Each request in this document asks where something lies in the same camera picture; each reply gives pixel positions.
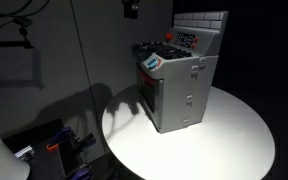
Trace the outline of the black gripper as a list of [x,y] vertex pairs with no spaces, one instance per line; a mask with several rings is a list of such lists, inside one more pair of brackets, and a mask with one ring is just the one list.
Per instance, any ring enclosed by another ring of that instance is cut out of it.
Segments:
[[140,0],[122,0],[125,18],[130,19],[138,18],[139,2]]

